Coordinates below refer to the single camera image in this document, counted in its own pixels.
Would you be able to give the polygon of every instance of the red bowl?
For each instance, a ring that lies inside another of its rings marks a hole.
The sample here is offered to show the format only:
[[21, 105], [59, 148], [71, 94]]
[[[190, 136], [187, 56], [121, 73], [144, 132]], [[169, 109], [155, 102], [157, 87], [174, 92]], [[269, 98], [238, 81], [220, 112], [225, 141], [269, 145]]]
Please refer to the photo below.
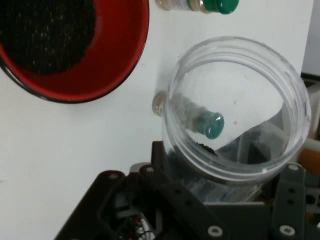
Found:
[[148, 0], [94, 0], [93, 40], [80, 63], [65, 72], [42, 75], [15, 64], [0, 44], [0, 67], [19, 86], [42, 99], [83, 103], [121, 85], [143, 52], [149, 27]]

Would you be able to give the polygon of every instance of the transparent container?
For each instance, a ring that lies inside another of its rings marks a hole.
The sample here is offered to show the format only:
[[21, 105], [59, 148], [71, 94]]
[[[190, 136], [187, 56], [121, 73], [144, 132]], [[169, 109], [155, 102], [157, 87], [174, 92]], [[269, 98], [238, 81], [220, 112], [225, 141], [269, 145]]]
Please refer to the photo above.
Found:
[[165, 10], [195, 11], [204, 14], [230, 14], [238, 6], [239, 0], [155, 0]]
[[[219, 135], [194, 130], [196, 109], [223, 116]], [[302, 146], [311, 119], [307, 90], [292, 65], [241, 37], [188, 50], [163, 111], [164, 169], [204, 202], [249, 200]]]

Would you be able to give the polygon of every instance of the white screw head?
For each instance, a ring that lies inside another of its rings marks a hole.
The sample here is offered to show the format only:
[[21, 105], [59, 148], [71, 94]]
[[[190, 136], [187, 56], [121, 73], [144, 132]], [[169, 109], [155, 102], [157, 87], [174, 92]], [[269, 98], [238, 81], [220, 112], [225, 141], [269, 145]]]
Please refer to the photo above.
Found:
[[282, 225], [280, 228], [280, 233], [282, 233], [283, 235], [285, 236], [294, 236], [296, 234], [296, 230], [292, 227], [292, 226], [289, 226], [289, 225]]
[[110, 179], [117, 179], [118, 178], [118, 175], [115, 174], [115, 173], [111, 173], [110, 176], [109, 176]]
[[147, 172], [149, 172], [149, 173], [155, 171], [155, 169], [154, 169], [152, 166], [148, 166], [145, 170], [146, 170]]
[[208, 234], [211, 237], [218, 238], [218, 237], [221, 237], [223, 233], [224, 232], [222, 231], [221, 227], [219, 227], [219, 226], [210, 226], [208, 228]]
[[297, 165], [293, 165], [293, 164], [290, 164], [290, 165], [288, 166], [288, 168], [289, 168], [290, 170], [293, 170], [293, 171], [299, 170], [299, 167], [298, 167]]

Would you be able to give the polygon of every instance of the red dish rim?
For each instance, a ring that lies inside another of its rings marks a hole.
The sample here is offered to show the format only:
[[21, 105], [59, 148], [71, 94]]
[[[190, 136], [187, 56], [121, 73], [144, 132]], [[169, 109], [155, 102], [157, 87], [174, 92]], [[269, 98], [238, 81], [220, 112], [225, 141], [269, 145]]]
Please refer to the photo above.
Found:
[[124, 83], [124, 81], [131, 75], [133, 70], [136, 68], [146, 45], [147, 38], [148, 38], [148, 33], [149, 33], [149, 24], [150, 24], [150, 7], [149, 7], [149, 1], [146, 0], [146, 7], [147, 7], [147, 24], [143, 26], [143, 33], [145, 33], [145, 38], [143, 40], [143, 46], [140, 49], [139, 56], [137, 60], [134, 62], [134, 65], [131, 67], [131, 69], [128, 71], [126, 76], [116, 85], [114, 88], [109, 89], [108, 91], [104, 92], [103, 94], [98, 94], [97, 96], [94, 97], [80, 97], [79, 100], [66, 100], [66, 99], [58, 99], [54, 97], [50, 97], [47, 95], [44, 95], [42, 93], [37, 92], [36, 90], [30, 88], [28, 85], [26, 85], [23, 81], [20, 79], [24, 78], [23, 73], [15, 67], [15, 64], [12, 62], [12, 60], [9, 58], [7, 53], [5, 52], [4, 48], [0, 44], [0, 68], [10, 77], [16, 84], [18, 84], [21, 88], [29, 92], [30, 94], [41, 98], [43, 100], [51, 101], [51, 102], [56, 102], [56, 103], [63, 103], [63, 104], [80, 104], [80, 103], [87, 103], [91, 102], [94, 100], [97, 100], [99, 98], [102, 98], [106, 96], [107, 94], [111, 93], [115, 89], [117, 89], [121, 84]]

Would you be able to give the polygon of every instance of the white surface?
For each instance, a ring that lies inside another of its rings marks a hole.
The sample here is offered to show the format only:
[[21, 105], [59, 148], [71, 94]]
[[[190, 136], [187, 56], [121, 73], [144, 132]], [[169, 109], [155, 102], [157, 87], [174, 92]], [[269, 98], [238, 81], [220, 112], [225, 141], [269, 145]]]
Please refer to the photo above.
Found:
[[94, 102], [36, 98], [0, 73], [0, 239], [53, 239], [98, 173], [151, 156], [161, 139], [152, 113], [179, 56], [211, 37], [261, 41], [302, 68], [313, 0], [241, 0], [229, 15], [164, 11], [150, 0], [143, 55], [131, 76]]
[[314, 0], [302, 71], [320, 76], [320, 0]]

